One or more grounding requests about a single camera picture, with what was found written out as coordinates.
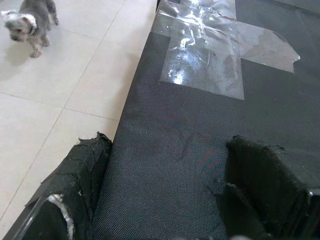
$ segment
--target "black mesh fabric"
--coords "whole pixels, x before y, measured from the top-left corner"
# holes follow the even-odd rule
[[[236,17],[287,39],[301,56],[295,73],[242,59],[244,100],[160,82],[170,38],[150,33],[104,177],[95,240],[226,239],[217,204],[233,136],[319,156],[320,16],[273,0],[239,0]],[[301,155],[288,168],[313,186],[319,161]]]
[[[94,239],[226,239],[216,202],[224,192],[225,142],[134,120],[121,129],[122,144],[113,148],[101,190]]]

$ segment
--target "dog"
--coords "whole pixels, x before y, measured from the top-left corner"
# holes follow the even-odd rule
[[[7,10],[1,11],[1,15],[12,40],[30,43],[33,50],[31,58],[38,58],[42,55],[41,48],[50,46],[47,35],[47,31],[51,30],[49,15],[56,25],[59,24],[53,0],[24,0],[19,12]]]

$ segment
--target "black fabric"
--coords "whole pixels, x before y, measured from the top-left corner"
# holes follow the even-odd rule
[[[248,196],[267,232],[275,237],[315,237],[320,188],[310,188],[290,171],[288,163],[296,153],[239,136],[228,148],[227,180]]]
[[[113,148],[94,239],[227,239],[215,197],[224,192],[224,141],[135,120],[121,129],[126,147]]]
[[[170,38],[150,33],[107,166],[95,240],[227,238],[219,181],[224,142],[235,135],[298,153],[287,159],[288,170],[318,187],[320,17],[272,0],[236,1],[236,16],[284,36],[301,56],[295,73],[242,59],[245,100],[159,82]]]
[[[64,218],[60,220],[61,211],[58,211],[60,215],[57,216],[58,208],[47,201],[51,195],[62,198],[62,203],[74,223],[74,239],[92,239],[91,223],[111,146],[111,141],[101,133],[94,139],[80,140],[41,183],[26,205],[29,214],[18,218],[5,239],[20,239],[20,236],[15,234],[20,231],[24,231],[22,236],[25,240],[64,239],[62,236],[66,236],[66,221]]]

